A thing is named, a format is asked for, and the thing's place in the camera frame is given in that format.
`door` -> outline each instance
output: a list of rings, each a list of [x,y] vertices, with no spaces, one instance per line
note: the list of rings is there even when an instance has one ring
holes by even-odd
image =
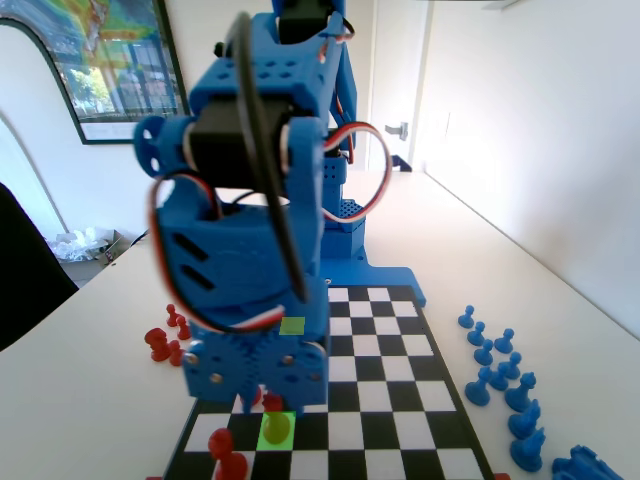
[[[393,155],[412,163],[423,45],[431,8],[425,0],[377,0],[371,123]],[[368,169],[383,170],[384,154],[369,139]]]

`green highlighted square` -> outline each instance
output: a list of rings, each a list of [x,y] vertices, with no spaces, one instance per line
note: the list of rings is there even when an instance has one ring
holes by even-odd
[[[280,335],[304,335],[304,317],[283,317]]]
[[[292,451],[293,450],[293,432],[296,426],[296,412],[273,412],[272,417],[268,414],[262,415],[262,426],[260,427],[260,435],[258,436],[257,451]],[[269,438],[283,438],[280,443],[273,444]]]

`screw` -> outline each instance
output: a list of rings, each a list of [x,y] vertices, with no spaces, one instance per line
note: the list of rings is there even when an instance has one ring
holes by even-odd
[[[190,363],[191,365],[197,365],[198,362],[200,361],[198,356],[193,353],[185,353],[184,359],[187,361],[187,363]]]

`door handle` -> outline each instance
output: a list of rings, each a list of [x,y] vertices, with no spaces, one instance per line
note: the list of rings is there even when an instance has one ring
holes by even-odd
[[[384,131],[391,135],[398,135],[403,142],[406,142],[407,138],[409,138],[409,124],[407,122],[400,122],[399,127],[385,125]]]

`black chair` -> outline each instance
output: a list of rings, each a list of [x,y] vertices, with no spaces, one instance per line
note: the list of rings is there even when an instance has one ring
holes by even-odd
[[[78,291],[38,229],[0,183],[0,351]]]

